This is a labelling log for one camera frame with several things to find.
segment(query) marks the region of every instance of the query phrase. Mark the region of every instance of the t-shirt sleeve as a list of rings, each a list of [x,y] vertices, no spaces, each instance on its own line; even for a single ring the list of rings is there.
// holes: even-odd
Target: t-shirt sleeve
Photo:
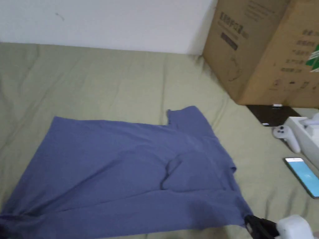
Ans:
[[[207,119],[196,106],[189,106],[182,110],[168,110],[168,127],[195,136],[215,137]]]

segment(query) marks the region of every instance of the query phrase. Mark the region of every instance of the blue t-shirt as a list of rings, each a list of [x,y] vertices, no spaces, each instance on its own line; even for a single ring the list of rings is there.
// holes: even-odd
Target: blue t-shirt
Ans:
[[[0,214],[0,235],[93,239],[244,225],[252,212],[206,118],[194,106],[167,116],[167,126],[55,117]]]

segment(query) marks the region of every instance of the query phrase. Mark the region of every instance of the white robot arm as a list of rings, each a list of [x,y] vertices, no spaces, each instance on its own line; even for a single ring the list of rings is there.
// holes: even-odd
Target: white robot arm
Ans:
[[[299,215],[281,219],[276,228],[280,234],[277,239],[316,239],[308,222]]]

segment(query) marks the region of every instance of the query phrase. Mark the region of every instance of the bed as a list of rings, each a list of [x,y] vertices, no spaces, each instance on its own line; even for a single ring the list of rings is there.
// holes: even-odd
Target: bed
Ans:
[[[307,195],[281,160],[295,155],[234,103],[202,57],[11,43],[1,43],[0,53],[1,206],[54,116],[162,125],[166,110],[195,105],[233,158],[235,178],[254,214],[272,221],[299,214],[319,230],[319,200]],[[238,226],[129,237],[250,238]]]

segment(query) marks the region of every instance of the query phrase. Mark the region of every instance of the phone screen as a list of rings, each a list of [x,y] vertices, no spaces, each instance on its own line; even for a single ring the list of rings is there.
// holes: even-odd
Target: phone screen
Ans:
[[[319,197],[319,179],[302,158],[286,158],[290,169],[299,177],[313,197]]]

